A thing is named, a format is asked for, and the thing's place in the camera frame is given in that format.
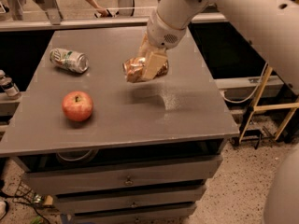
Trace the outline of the background person hand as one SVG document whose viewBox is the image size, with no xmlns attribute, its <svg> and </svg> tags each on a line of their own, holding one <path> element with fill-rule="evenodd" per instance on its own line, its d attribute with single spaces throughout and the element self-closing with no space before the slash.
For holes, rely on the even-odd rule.
<svg viewBox="0 0 299 224">
<path fill-rule="evenodd" d="M 97 12 L 99 12 L 103 17 L 108 17 L 109 13 L 104 7 L 96 7 L 95 8 Z"/>
</svg>

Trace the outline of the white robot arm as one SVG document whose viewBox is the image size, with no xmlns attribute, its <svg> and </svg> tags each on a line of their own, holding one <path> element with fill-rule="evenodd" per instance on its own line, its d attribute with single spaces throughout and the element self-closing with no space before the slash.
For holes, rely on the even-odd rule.
<svg viewBox="0 0 299 224">
<path fill-rule="evenodd" d="M 299 5 L 291 0 L 161 0 L 149 17 L 139 53 L 176 47 L 193 17 L 210 4 L 298 94 Z"/>
</svg>

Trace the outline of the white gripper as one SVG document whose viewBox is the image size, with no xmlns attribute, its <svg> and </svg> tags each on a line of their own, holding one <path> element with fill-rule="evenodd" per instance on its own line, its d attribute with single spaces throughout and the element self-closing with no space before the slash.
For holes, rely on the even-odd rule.
<svg viewBox="0 0 299 224">
<path fill-rule="evenodd" d="M 153 80 L 167 71 L 167 56 L 154 51 L 148 54 L 150 44 L 160 49 L 172 49 L 185 34 L 186 29 L 175 29 L 164 23 L 156 10 L 151 13 L 147 22 L 147 33 L 144 34 L 138 50 L 139 57 L 146 57 L 143 80 Z"/>
</svg>

